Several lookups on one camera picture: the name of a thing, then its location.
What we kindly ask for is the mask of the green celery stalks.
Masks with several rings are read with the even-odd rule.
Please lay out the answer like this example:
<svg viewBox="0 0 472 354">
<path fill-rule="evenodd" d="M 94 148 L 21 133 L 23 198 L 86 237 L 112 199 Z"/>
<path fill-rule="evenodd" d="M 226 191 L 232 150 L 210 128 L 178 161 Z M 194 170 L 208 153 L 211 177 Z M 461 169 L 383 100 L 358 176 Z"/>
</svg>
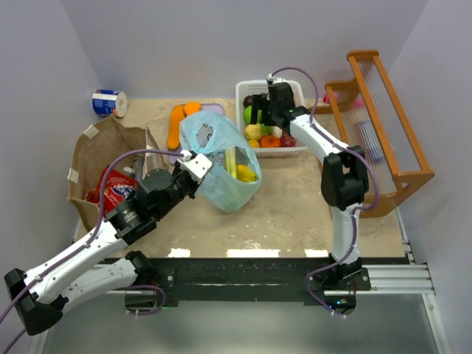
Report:
<svg viewBox="0 0 472 354">
<path fill-rule="evenodd" d="M 233 178 L 237 178 L 236 148 L 229 147 L 224 151 L 224 168 Z"/>
</svg>

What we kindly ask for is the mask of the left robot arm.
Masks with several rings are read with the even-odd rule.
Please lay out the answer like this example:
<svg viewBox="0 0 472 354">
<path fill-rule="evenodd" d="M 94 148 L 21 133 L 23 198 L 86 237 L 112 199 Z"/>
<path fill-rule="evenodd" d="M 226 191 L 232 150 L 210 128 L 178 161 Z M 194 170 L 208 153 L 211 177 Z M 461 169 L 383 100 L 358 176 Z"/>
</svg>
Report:
<svg viewBox="0 0 472 354">
<path fill-rule="evenodd" d="M 26 332 L 37 335 L 55 325 L 72 303 L 66 288 L 114 251 L 124 249 L 153 231 L 158 222 L 186 197 L 195 193 L 208 168 L 183 164 L 172 173 L 153 170 L 138 183 L 135 192 L 119 203 L 91 230 L 43 265 L 23 271 L 10 270 L 4 281 Z"/>
</svg>

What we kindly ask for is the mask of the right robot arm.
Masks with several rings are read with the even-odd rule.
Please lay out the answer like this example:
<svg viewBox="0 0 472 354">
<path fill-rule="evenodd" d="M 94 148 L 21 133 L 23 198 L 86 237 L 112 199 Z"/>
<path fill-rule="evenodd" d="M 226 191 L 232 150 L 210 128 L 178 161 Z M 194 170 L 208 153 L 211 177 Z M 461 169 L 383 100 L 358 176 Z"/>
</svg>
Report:
<svg viewBox="0 0 472 354">
<path fill-rule="evenodd" d="M 359 213 L 369 189 L 364 151 L 334 137 L 314 119 L 313 112 L 297 106 L 291 85 L 267 80 L 268 92 L 253 96 L 252 121 L 262 111 L 261 123 L 276 126 L 305 145 L 322 163 L 321 192 L 333 215 L 333 246 L 329 264 L 307 274 L 349 277 L 362 268 L 358 250 Z"/>
</svg>

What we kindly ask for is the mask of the blue plastic bag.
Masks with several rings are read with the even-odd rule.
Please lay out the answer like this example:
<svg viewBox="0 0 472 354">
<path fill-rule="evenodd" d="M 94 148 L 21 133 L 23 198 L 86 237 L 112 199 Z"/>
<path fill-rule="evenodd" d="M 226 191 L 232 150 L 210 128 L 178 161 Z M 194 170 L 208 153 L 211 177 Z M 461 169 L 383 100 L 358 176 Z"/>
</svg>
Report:
<svg viewBox="0 0 472 354">
<path fill-rule="evenodd" d="M 262 172 L 255 152 L 249 147 L 236 125 L 214 111 L 199 111 L 180 122 L 179 139 L 183 150 L 204 154 L 213 163 L 198 194 L 224 212 L 242 208 L 259 190 Z M 235 164 L 243 165 L 256 175 L 255 181 L 240 181 L 226 169 L 230 159 L 225 152 L 235 151 Z"/>
</svg>

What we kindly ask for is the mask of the small orange pumpkin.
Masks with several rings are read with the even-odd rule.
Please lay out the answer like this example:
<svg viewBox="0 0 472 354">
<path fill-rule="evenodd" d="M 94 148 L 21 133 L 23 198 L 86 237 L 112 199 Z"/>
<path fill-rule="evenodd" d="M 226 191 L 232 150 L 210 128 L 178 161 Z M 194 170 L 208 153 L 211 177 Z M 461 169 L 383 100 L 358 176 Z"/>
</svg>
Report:
<svg viewBox="0 0 472 354">
<path fill-rule="evenodd" d="M 281 141 L 280 138 L 269 134 L 267 136 L 263 136 L 259 141 L 261 148 L 280 148 Z"/>
</svg>

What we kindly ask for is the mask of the clear water bottle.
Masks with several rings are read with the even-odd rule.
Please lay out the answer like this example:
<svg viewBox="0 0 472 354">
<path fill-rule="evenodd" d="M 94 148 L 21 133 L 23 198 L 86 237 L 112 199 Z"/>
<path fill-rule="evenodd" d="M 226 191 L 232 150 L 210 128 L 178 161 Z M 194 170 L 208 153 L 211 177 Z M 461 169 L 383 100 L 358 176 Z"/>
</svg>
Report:
<svg viewBox="0 0 472 354">
<path fill-rule="evenodd" d="M 133 171 L 133 168 L 131 168 L 131 167 L 124 167 L 122 169 L 122 173 L 124 175 L 128 176 L 128 177 L 131 177 L 131 178 L 133 178 L 133 176 L 134 176 L 134 171 Z"/>
</svg>

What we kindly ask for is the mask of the red bull can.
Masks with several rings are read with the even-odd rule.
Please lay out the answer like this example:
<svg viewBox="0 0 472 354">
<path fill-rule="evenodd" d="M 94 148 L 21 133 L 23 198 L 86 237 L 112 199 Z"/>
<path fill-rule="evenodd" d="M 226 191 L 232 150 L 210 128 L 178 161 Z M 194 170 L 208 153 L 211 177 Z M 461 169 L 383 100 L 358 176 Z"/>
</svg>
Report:
<svg viewBox="0 0 472 354">
<path fill-rule="evenodd" d="M 137 156 L 133 159 L 132 168 L 136 177 L 142 174 L 143 160 L 141 156 Z"/>
</svg>

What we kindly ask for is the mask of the brown paper grocery bag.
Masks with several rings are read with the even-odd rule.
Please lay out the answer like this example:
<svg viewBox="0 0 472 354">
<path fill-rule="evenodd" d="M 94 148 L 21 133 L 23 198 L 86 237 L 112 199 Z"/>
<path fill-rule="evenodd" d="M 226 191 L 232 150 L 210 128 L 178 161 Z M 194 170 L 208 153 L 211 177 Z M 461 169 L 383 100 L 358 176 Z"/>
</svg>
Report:
<svg viewBox="0 0 472 354">
<path fill-rule="evenodd" d="M 76 208 L 85 230 L 97 224 L 99 206 L 87 201 L 86 195 L 95 190 L 103 171 L 122 154 L 145 148 L 167 149 L 158 145 L 148 126 L 126 127 L 113 117 L 100 120 L 80 135 L 69 168 L 68 200 Z"/>
</svg>

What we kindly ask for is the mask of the red snack packet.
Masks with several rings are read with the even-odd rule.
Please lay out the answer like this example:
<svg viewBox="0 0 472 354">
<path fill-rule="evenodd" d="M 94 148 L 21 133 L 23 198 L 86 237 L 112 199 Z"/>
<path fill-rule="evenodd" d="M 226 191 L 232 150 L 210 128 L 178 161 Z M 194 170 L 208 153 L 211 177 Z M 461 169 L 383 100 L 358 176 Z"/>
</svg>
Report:
<svg viewBox="0 0 472 354">
<path fill-rule="evenodd" d="M 86 201 L 93 204 L 99 204 L 101 200 L 100 189 L 107 169 L 108 166 L 103 169 L 97 186 L 87 193 L 85 198 Z M 137 184 L 138 182 L 134 178 L 128 177 L 119 171 L 112 170 L 105 183 L 103 214 L 108 214 L 119 203 L 123 202 L 132 192 L 135 191 Z"/>
</svg>

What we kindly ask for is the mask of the white mushroom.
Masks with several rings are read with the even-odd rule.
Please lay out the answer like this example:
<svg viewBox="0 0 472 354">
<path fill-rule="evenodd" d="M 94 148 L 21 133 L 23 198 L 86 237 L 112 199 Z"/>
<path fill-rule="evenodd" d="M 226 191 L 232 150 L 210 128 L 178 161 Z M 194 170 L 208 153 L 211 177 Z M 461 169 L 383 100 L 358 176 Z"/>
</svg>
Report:
<svg viewBox="0 0 472 354">
<path fill-rule="evenodd" d="M 277 137 L 281 137 L 283 133 L 283 130 L 277 126 L 273 126 L 271 128 L 271 134 Z"/>
</svg>

